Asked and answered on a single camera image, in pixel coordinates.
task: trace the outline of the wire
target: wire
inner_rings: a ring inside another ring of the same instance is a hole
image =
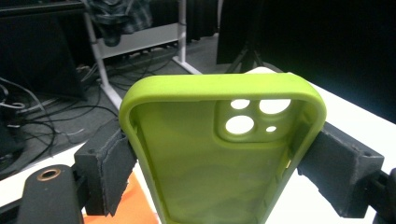
[[[26,88],[24,88],[23,86],[21,86],[21,85],[19,85],[19,84],[17,84],[17,83],[14,83],[14,82],[12,82],[12,81],[6,80],[5,78],[0,77],[0,80],[3,81],[3,82],[8,83],[8,84],[10,84],[10,85],[13,85],[13,86],[15,86],[15,87],[18,87],[19,89],[21,89],[21,90],[26,91],[27,93],[29,93],[29,95],[32,96],[32,98],[35,100],[35,102],[37,103],[37,105],[40,107],[40,109],[41,109],[41,110],[44,112],[44,114],[47,116],[47,119],[48,119],[48,122],[49,122],[49,124],[47,124],[47,123],[40,123],[40,122],[28,121],[28,122],[25,123],[25,124],[37,123],[37,124],[45,125],[45,126],[47,126],[48,128],[50,128],[50,129],[52,130],[52,137],[51,137],[51,140],[50,140],[50,142],[49,142],[49,145],[48,145],[46,148],[44,148],[44,150],[43,150],[41,153],[39,153],[37,156],[35,156],[32,160],[30,160],[30,161],[28,161],[27,163],[25,163],[19,170],[16,170],[16,173],[17,173],[17,172],[20,171],[23,167],[25,167],[25,166],[28,165],[29,163],[35,161],[37,158],[39,158],[39,157],[40,157],[41,155],[43,155],[45,152],[48,151],[48,153],[51,155],[51,151],[50,151],[50,150],[52,149],[53,143],[54,143],[54,141],[55,141],[56,132],[55,132],[55,128],[54,128],[54,125],[53,125],[53,122],[52,122],[52,120],[51,120],[51,118],[50,118],[49,113],[47,112],[46,108],[44,108],[44,106],[41,104],[41,102],[38,100],[38,98],[35,96],[34,93],[32,93],[31,91],[27,90]]]
[[[128,91],[128,89],[125,89],[125,88],[121,87],[121,86],[127,86],[127,85],[120,84],[120,83],[117,83],[117,82],[112,82],[112,81],[110,81],[109,83],[111,85],[117,87],[118,89],[122,90],[122,91]]]
[[[83,81],[87,80],[88,78],[90,78],[92,76],[92,74],[97,70],[97,68],[98,68],[98,64],[95,63],[92,66],[91,70],[81,79],[81,82],[83,82]]]
[[[25,105],[23,103],[12,103],[12,105],[0,103],[0,106],[11,108],[11,109],[24,109],[25,108]]]
[[[39,135],[36,135],[34,133],[28,133],[28,132],[24,132],[25,134],[30,135],[31,137],[29,138],[25,138],[25,141],[27,140],[31,140],[31,139],[37,139],[38,141],[40,141],[42,144],[46,145],[46,147],[50,144],[50,143],[46,143],[43,139],[41,139],[40,137],[42,136],[49,136],[52,135],[52,133],[40,133]]]
[[[166,63],[164,63],[163,65],[159,66],[158,68],[155,68],[153,70],[149,70],[149,67],[151,66],[152,57],[153,57],[153,53],[151,53],[151,59],[150,59],[150,61],[148,63],[148,66],[146,67],[146,71],[143,74],[146,75],[147,73],[151,73],[152,75],[156,75],[155,72],[165,68],[165,66],[167,66],[170,62],[172,62],[172,59],[177,55],[177,53],[178,53],[178,49],[175,50],[175,52],[172,54],[171,58]],[[127,60],[127,62],[131,66],[137,67],[136,65],[132,64],[129,60]]]
[[[7,101],[8,95],[9,95],[9,91],[2,84],[0,84],[0,88],[3,90],[3,94],[4,94],[4,98],[0,102],[0,106],[10,108],[10,109],[24,109],[25,108],[25,104],[23,104],[23,103],[12,103],[11,105],[6,104],[6,101]]]
[[[151,52],[151,53],[150,53],[150,59],[149,59],[149,61],[148,61],[148,65],[146,66],[145,70],[144,70],[143,72],[136,72],[137,74],[141,74],[141,76],[140,76],[137,80],[140,80],[140,79],[141,79],[143,76],[145,76],[147,73],[151,73],[151,72],[149,71],[149,67],[150,67],[151,64],[152,64],[153,58],[154,58],[154,54]],[[126,62],[127,62],[129,65],[131,65],[132,67],[136,67],[137,69],[141,69],[141,67],[139,68],[138,66],[134,65],[133,63],[131,63],[131,62],[130,62],[130,59],[126,60]]]
[[[40,109],[46,114],[46,116],[48,117],[49,122],[52,123],[51,120],[50,120],[50,116],[49,116],[49,114],[48,114],[46,108],[44,108],[44,106],[41,104],[41,102],[38,100],[38,98],[35,96],[34,93],[32,93],[31,91],[29,91],[28,89],[24,88],[23,86],[21,86],[21,85],[19,85],[19,84],[17,84],[17,83],[14,83],[14,82],[12,82],[12,81],[6,80],[6,79],[3,78],[3,77],[0,77],[0,80],[2,80],[3,82],[8,83],[8,84],[10,84],[10,85],[16,86],[16,87],[20,88],[21,90],[26,91],[27,93],[29,93],[29,95],[31,95],[32,98],[33,98],[33,99],[35,100],[35,102],[37,103],[38,107],[40,107]]]
[[[87,111],[85,111],[85,112],[83,112],[83,113],[81,113],[81,114],[79,114],[79,115],[77,115],[77,116],[74,116],[74,117],[72,117],[72,118],[67,118],[67,119],[53,119],[52,121],[53,121],[53,122],[56,122],[56,121],[67,121],[67,120],[70,120],[70,119],[77,119],[77,118],[82,117],[82,116],[88,114],[89,112],[93,111],[95,108],[104,109],[104,110],[110,112],[112,115],[114,115],[114,117],[116,117],[117,114],[114,113],[114,112],[113,112],[112,110],[110,110],[109,108],[106,108],[106,107],[104,107],[104,106],[99,106],[100,99],[101,99],[100,86],[98,86],[98,90],[99,90],[99,92],[98,92],[98,98],[97,98],[97,100],[96,100],[95,105],[80,105],[80,106],[74,106],[74,107],[71,107],[71,106],[69,105],[69,106],[65,107],[64,109],[57,110],[57,111],[51,112],[51,113],[49,113],[49,114],[52,116],[52,115],[56,115],[56,114],[60,114],[60,113],[66,112],[66,111],[71,111],[71,110],[81,109],[81,108],[89,108],[89,110],[87,110]],[[29,120],[38,120],[38,119],[42,119],[42,118],[44,118],[44,117],[45,117],[45,116],[37,116],[37,117],[32,118],[32,119],[29,119]]]
[[[42,104],[43,106],[46,106],[46,105],[50,105],[50,104],[52,104],[52,103],[54,103],[54,102],[56,102],[56,101],[58,101],[58,100],[59,100],[59,98],[53,98],[53,99],[49,99],[49,100],[47,100],[47,101],[45,101],[45,102],[42,102],[41,104]],[[34,110],[37,110],[37,109],[39,109],[39,108],[40,108],[39,105],[34,105],[34,106],[30,106],[29,108],[20,110],[20,111],[18,111],[18,113],[33,112]]]
[[[129,60],[127,60],[127,63],[129,64],[129,65],[131,65],[132,67],[134,67],[134,69],[142,69],[142,67],[139,67],[139,66],[137,66],[137,65],[135,65],[135,64],[133,64],[133,63],[131,63]],[[135,73],[137,73],[137,74],[140,74],[140,75],[146,75],[144,72],[137,72],[137,71],[134,71]]]
[[[72,141],[72,139],[70,138],[70,136],[71,135],[75,135],[75,134],[78,134],[78,133],[82,133],[82,132],[84,132],[84,129],[80,129],[80,130],[78,130],[78,131],[76,131],[75,133],[63,133],[63,132],[60,132],[60,131],[58,131],[58,130],[55,130],[55,132],[56,133],[59,133],[59,134],[61,134],[61,135],[63,135],[66,139],[67,139],[67,142],[69,142],[70,144],[78,144],[78,143],[80,143],[80,142],[75,142],[75,141]]]

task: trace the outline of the metal frame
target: metal frame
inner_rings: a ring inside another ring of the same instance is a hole
[[[106,67],[105,63],[103,62],[104,58],[177,40],[178,56],[174,57],[173,61],[192,74],[202,74],[186,62],[186,0],[179,0],[178,23],[143,30],[136,32],[133,35],[124,35],[121,37],[121,43],[115,48],[109,48],[105,46],[102,39],[96,38],[91,18],[87,12],[84,13],[84,20],[87,26],[88,35],[90,37],[93,55],[95,57],[99,74],[102,79],[102,90],[118,110],[120,110],[120,104],[122,100],[108,82]],[[135,42],[139,39],[142,40],[142,42],[139,45],[135,44]]]

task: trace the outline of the dark background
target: dark background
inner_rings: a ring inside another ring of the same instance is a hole
[[[396,1],[225,1],[218,63],[230,63],[259,27],[262,59],[396,123]]]

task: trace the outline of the phone case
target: phone case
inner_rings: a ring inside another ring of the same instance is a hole
[[[322,128],[293,74],[156,76],[120,107],[162,224],[264,223]]]

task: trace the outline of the white table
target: white table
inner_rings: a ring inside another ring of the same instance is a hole
[[[267,68],[257,68],[250,73],[271,72]],[[382,170],[389,173],[396,167],[396,125],[343,100],[340,97],[314,86],[327,106],[327,122],[351,135],[364,145],[385,157]],[[21,197],[24,180],[36,170],[52,164],[74,163],[73,155],[81,147],[73,147],[53,158],[39,162],[8,179],[0,182],[0,206]],[[134,171],[147,195],[149,191],[139,167]],[[318,189],[306,177],[296,173],[285,187],[267,223],[372,223],[375,211],[369,208],[365,219],[339,217],[331,205],[320,195]]]

